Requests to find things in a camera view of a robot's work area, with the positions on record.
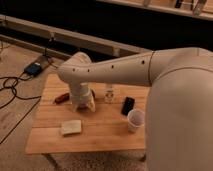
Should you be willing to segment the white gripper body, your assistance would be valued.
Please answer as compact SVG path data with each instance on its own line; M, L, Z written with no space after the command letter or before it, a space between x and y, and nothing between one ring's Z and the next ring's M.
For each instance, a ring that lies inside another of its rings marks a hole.
M70 100L73 110L89 108L92 112L96 111L92 90L88 83L70 84Z

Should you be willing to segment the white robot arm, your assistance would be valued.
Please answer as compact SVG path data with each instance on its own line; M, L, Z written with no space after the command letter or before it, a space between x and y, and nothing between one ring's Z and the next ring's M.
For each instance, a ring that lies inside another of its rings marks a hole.
M147 170L213 171L213 52L177 48L97 63L78 52L58 76L76 104L90 99L91 82L147 86Z

